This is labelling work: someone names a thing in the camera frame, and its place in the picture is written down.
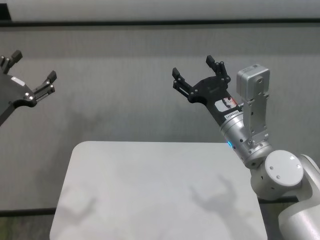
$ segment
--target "white wall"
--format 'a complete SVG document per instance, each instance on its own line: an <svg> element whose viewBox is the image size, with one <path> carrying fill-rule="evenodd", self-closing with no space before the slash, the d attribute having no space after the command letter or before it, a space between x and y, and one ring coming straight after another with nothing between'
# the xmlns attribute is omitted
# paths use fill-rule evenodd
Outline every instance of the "white wall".
<svg viewBox="0 0 320 240"><path fill-rule="evenodd" d="M56 92L0 127L0 210L55 207L72 149L83 141L223 142L201 104L172 88L224 61L270 68L267 124L276 149L320 163L320 25L3 28L0 54L20 49L11 73L31 88L56 70Z"/></svg>
<svg viewBox="0 0 320 240"><path fill-rule="evenodd" d="M13 21L319 18L318 0L7 0Z"/></svg>

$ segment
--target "white table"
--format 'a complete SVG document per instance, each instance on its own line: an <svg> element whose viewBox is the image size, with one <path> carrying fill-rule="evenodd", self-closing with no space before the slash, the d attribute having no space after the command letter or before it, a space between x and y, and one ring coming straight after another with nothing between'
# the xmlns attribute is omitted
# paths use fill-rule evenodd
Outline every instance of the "white table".
<svg viewBox="0 0 320 240"><path fill-rule="evenodd" d="M266 240L250 172L226 143L83 142L51 240Z"/></svg>

